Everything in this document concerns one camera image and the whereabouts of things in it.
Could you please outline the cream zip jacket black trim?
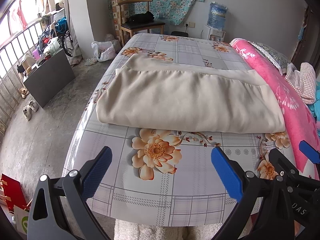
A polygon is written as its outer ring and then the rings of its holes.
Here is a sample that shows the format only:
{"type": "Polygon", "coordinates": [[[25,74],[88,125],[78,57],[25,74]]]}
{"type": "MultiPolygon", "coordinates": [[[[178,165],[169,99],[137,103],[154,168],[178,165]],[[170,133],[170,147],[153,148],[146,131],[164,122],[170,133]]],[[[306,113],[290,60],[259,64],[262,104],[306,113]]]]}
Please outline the cream zip jacket black trim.
{"type": "Polygon", "coordinates": [[[102,123],[188,132],[285,130],[269,85],[255,70],[220,70],[132,55],[99,98],[102,123]]]}

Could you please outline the pink floral blanket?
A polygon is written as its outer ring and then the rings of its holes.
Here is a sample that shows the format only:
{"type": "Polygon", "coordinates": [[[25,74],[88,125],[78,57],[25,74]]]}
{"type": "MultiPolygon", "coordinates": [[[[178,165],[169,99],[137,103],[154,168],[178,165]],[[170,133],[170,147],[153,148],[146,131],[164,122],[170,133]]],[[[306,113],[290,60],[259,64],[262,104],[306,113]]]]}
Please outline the pink floral blanket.
{"type": "Polygon", "coordinates": [[[289,136],[296,168],[306,177],[319,180],[317,167],[300,150],[299,143],[306,141],[319,151],[319,136],[316,122],[309,108],[298,93],[285,81],[277,68],[247,40],[235,38],[230,45],[246,63],[266,81],[274,92],[283,112],[285,127],[289,136]]]}

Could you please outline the blue child jacket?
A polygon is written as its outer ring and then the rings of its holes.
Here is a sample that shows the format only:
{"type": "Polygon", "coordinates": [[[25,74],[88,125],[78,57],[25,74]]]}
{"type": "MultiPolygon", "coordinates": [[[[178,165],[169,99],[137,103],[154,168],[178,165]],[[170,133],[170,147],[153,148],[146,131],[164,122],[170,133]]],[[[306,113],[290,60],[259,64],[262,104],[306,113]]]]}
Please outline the blue child jacket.
{"type": "Polygon", "coordinates": [[[318,81],[316,82],[316,101],[308,105],[308,108],[316,121],[317,134],[320,137],[320,86],[318,81]]]}

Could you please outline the white fluffy rug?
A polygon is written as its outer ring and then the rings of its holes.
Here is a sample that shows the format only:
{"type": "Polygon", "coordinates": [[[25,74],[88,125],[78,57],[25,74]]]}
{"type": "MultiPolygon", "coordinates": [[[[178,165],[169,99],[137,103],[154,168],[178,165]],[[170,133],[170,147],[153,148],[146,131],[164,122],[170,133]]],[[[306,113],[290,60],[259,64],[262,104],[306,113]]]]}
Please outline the white fluffy rug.
{"type": "Polygon", "coordinates": [[[222,223],[204,226],[164,227],[116,219],[114,239],[212,239],[222,223]]]}

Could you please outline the checked pink white cloth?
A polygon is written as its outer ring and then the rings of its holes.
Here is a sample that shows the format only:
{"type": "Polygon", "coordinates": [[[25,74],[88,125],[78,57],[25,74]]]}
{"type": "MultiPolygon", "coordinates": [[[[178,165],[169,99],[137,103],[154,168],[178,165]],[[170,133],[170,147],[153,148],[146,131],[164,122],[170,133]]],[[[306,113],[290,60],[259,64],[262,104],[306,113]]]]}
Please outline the checked pink white cloth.
{"type": "Polygon", "coordinates": [[[306,105],[316,102],[316,74],[311,64],[303,62],[300,65],[300,70],[297,70],[292,63],[289,63],[285,80],[306,105]]]}

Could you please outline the bed with floral plaid sheet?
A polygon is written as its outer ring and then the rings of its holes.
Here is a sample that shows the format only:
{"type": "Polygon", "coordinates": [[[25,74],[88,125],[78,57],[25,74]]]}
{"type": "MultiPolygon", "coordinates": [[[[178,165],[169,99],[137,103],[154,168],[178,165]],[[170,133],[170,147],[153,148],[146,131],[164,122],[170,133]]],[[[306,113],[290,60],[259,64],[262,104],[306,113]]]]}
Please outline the bed with floral plaid sheet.
{"type": "Polygon", "coordinates": [[[78,123],[63,175],[78,170],[101,151],[112,163],[87,204],[94,212],[157,226],[196,226],[224,222],[236,201],[229,197],[211,162],[220,146],[245,171],[270,178],[266,154],[278,148],[293,159],[286,133],[223,134],[159,131],[103,124],[96,103],[128,58],[142,54],[163,61],[225,70],[247,70],[244,54],[229,44],[196,38],[137,34],[113,60],[78,123]]]}

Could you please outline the lace trimmed grey pillow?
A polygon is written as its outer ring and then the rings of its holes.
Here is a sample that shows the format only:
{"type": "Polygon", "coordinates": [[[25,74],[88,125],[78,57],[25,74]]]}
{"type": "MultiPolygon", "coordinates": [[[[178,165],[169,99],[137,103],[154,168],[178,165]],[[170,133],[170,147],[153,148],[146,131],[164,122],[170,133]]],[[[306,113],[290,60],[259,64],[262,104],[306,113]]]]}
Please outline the lace trimmed grey pillow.
{"type": "Polygon", "coordinates": [[[251,41],[249,41],[249,43],[259,50],[261,54],[264,55],[264,57],[266,57],[277,68],[277,70],[279,70],[280,75],[286,74],[287,65],[290,64],[291,61],[284,54],[263,43],[251,41]]]}

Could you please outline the dark grey board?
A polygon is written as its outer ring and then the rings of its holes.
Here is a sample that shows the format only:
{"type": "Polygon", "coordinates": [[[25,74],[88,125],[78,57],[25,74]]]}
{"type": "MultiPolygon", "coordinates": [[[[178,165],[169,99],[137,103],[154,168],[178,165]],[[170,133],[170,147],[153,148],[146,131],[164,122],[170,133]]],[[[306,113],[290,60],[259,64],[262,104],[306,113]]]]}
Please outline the dark grey board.
{"type": "Polygon", "coordinates": [[[43,108],[56,94],[75,79],[75,74],[63,49],[24,77],[23,84],[34,100],[43,108]]]}

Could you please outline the white water dispenser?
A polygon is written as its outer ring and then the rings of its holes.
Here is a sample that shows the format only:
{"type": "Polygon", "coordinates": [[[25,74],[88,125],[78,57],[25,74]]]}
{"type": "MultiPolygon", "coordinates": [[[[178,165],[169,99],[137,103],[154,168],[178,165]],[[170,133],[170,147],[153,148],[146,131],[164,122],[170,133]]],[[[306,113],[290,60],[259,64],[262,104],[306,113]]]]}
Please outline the white water dispenser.
{"type": "Polygon", "coordinates": [[[212,28],[205,24],[201,32],[201,38],[204,40],[223,42],[225,33],[223,30],[212,28]]]}

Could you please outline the white plastic bag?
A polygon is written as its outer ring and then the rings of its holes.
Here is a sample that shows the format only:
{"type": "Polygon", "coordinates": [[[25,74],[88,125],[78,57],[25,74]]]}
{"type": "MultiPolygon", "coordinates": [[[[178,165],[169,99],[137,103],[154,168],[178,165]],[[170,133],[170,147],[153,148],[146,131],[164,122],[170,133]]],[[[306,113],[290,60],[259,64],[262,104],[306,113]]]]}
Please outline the white plastic bag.
{"type": "Polygon", "coordinates": [[[116,57],[117,52],[121,50],[121,46],[118,40],[91,43],[93,49],[93,55],[98,62],[104,62],[112,60],[116,57]]]}

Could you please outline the bicycle wheel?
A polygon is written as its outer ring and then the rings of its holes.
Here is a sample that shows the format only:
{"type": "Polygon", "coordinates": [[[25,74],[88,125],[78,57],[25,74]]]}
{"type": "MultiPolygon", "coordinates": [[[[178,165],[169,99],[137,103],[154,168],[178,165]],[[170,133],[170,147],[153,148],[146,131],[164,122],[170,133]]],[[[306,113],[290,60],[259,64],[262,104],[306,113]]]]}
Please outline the bicycle wheel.
{"type": "Polygon", "coordinates": [[[62,36],[62,48],[65,51],[65,54],[69,57],[73,56],[74,46],[73,46],[73,40],[71,37],[70,32],[67,30],[64,35],[62,36]]]}

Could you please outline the blue water bottle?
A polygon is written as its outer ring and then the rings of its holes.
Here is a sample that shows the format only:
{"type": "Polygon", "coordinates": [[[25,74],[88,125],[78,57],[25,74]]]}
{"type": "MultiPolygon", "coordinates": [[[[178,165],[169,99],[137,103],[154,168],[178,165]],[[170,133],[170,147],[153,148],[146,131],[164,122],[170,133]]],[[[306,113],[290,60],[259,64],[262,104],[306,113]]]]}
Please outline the blue water bottle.
{"type": "Polygon", "coordinates": [[[228,7],[215,1],[210,3],[207,25],[222,30],[225,27],[228,7]]]}

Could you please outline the wooden chair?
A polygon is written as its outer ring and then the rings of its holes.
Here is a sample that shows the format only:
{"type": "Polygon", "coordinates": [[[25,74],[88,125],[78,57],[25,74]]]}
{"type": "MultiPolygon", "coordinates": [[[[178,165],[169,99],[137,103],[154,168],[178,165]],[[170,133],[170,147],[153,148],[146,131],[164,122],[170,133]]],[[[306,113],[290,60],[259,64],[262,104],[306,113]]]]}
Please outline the wooden chair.
{"type": "Polygon", "coordinates": [[[120,16],[119,31],[120,31],[122,46],[125,46],[125,37],[124,37],[125,32],[129,33],[130,37],[132,38],[135,32],[137,31],[147,30],[147,33],[149,33],[151,29],[160,29],[160,34],[164,35],[165,23],[162,21],[156,21],[154,15],[150,11],[150,3],[152,1],[153,0],[125,0],[115,4],[115,6],[117,6],[119,9],[119,16],[120,16]],[[142,2],[146,3],[146,12],[142,14],[132,15],[123,23],[121,7],[123,5],[142,3],[142,2]]]}

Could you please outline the black bag on chair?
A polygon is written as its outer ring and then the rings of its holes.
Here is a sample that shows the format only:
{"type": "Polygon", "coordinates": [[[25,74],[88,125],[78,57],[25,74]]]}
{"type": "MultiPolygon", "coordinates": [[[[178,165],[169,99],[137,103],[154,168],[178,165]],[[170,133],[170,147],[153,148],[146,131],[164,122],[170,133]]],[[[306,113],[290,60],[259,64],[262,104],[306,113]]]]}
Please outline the black bag on chair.
{"type": "Polygon", "coordinates": [[[150,11],[147,11],[142,14],[134,14],[130,16],[126,21],[126,24],[129,24],[129,25],[148,24],[153,22],[154,19],[155,19],[154,15],[150,11]]]}

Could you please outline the wall power socket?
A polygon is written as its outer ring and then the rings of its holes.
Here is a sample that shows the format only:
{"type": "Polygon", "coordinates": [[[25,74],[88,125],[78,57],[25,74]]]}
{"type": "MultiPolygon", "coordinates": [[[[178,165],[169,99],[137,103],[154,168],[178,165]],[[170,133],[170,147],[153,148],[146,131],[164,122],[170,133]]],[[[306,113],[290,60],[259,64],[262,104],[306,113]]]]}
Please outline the wall power socket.
{"type": "Polygon", "coordinates": [[[184,26],[187,28],[195,28],[195,22],[184,22],[184,26]]]}

